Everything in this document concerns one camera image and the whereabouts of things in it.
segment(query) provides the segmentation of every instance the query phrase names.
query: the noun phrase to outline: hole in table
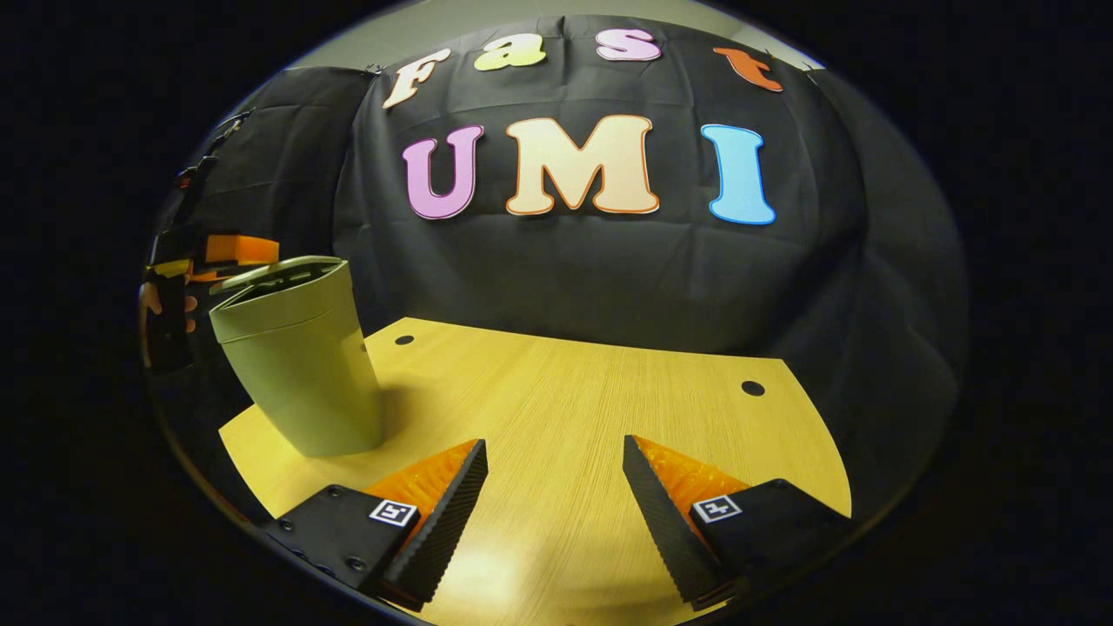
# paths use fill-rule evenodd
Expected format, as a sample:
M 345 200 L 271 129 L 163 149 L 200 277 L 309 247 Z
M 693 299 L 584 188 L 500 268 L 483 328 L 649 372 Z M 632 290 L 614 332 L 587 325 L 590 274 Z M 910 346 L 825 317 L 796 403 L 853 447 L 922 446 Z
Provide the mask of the hole in table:
M 742 383 L 742 391 L 750 395 L 765 395 L 765 388 L 761 387 L 761 383 L 751 380 Z

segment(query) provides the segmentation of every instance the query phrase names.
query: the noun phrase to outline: cup lid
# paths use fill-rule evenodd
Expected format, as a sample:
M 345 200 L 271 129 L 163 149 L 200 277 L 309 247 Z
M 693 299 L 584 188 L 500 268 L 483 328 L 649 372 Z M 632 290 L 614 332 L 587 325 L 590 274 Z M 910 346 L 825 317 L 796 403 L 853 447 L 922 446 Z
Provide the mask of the cup lid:
M 295 258 L 287 258 L 285 261 L 272 263 L 270 265 L 264 265 L 252 270 L 250 272 L 237 274 L 236 276 L 220 281 L 209 288 L 209 293 L 216 295 L 218 293 L 225 293 L 233 290 L 247 288 L 252 285 L 272 283 L 283 278 L 293 278 L 303 274 L 324 272 L 332 270 L 341 263 L 344 263 L 344 260 L 336 256 L 298 256 Z

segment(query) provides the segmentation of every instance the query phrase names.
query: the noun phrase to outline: black fabric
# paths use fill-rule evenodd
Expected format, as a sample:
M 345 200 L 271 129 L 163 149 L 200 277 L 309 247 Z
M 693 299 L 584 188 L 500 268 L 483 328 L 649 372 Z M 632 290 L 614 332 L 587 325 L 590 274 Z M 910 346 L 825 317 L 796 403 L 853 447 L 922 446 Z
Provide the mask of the black fabric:
M 341 68 L 297 68 L 278 72 L 235 110 L 255 108 L 219 149 L 220 159 L 205 185 L 190 223 L 233 228 L 279 243 L 283 258 L 332 254 L 333 195 L 352 117 L 372 75 Z M 191 163 L 223 128 L 200 144 Z M 168 197 L 159 224 L 169 223 L 181 199 Z M 187 292 L 198 300 L 190 317 L 194 365 L 151 376 L 156 404 L 181 450 L 206 480 L 256 524 L 270 519 L 236 470 L 217 430 L 252 399 L 216 341 L 207 312 L 230 294 L 210 296 L 209 283 Z
M 594 33 L 640 28 L 652 62 L 598 57 Z M 536 66 L 481 72 L 482 47 L 515 32 L 545 38 Z M 549 336 L 784 359 L 830 429 L 855 515 L 871 517 L 908 487 L 946 426 L 965 360 L 966 285 L 957 232 L 915 151 L 884 116 L 826 70 L 801 71 L 737 42 L 649 20 L 542 19 L 446 45 L 417 92 L 382 108 L 386 69 L 356 115 L 337 188 L 335 250 L 352 260 L 367 332 L 411 315 Z M 782 92 L 733 74 L 713 47 L 747 50 Z M 553 117 L 583 145 L 600 118 L 641 115 L 650 215 L 584 202 L 521 217 L 509 124 Z M 437 139 L 433 188 L 453 185 L 445 136 L 483 125 L 469 207 L 426 221 L 408 206 L 411 144 Z M 764 188 L 777 219 L 716 218 L 715 148 L 705 124 L 759 133 Z M 599 190 L 597 179 L 589 190 Z

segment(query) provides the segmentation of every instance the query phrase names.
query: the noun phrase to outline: pink letter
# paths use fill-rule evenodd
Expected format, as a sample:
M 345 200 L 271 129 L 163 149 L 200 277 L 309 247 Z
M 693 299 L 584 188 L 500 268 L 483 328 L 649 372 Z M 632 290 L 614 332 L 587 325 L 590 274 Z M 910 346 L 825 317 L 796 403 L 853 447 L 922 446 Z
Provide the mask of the pink letter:
M 653 36 L 644 30 L 612 28 L 595 36 L 601 43 L 595 51 L 609 61 L 651 61 L 661 56 L 661 49 L 649 43 L 652 40 Z
M 434 194 L 430 180 L 430 156 L 436 149 L 436 139 L 422 139 L 402 153 L 414 213 L 425 219 L 444 219 L 467 208 L 475 194 L 475 141 L 482 135 L 482 126 L 465 126 L 449 133 L 446 141 L 456 149 L 456 182 L 446 196 Z

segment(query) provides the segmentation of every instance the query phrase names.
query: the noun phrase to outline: orange letter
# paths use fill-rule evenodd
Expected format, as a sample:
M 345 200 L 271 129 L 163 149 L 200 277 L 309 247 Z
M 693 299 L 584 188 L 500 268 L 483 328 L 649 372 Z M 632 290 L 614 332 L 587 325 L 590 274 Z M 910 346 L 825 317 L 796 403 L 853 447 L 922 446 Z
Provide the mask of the orange letter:
M 518 139 L 518 194 L 506 200 L 515 215 L 548 213 L 555 204 L 544 190 L 544 173 L 570 208 L 580 208 L 595 174 L 603 184 L 592 198 L 607 213 L 652 213 L 661 200 L 649 190 L 646 133 L 653 124 L 636 115 L 609 115 L 599 120 L 583 148 L 578 148 L 552 118 L 525 119 L 506 127 Z
M 769 71 L 769 66 L 751 58 L 741 50 L 715 48 L 715 51 L 723 57 L 727 57 L 727 60 L 730 61 L 730 67 L 735 69 L 735 74 L 738 76 L 741 76 L 758 87 L 765 87 L 770 91 L 784 91 L 784 87 L 781 87 L 779 82 L 769 80 L 761 74 L 761 70 Z
M 451 53 L 452 50 L 445 48 L 398 68 L 398 80 L 394 84 L 391 97 L 383 102 L 383 108 L 388 109 L 401 101 L 408 100 L 417 92 L 417 89 L 414 89 L 414 81 L 425 82 L 425 79 L 433 74 L 433 66 L 436 65 L 436 61 L 447 59 Z

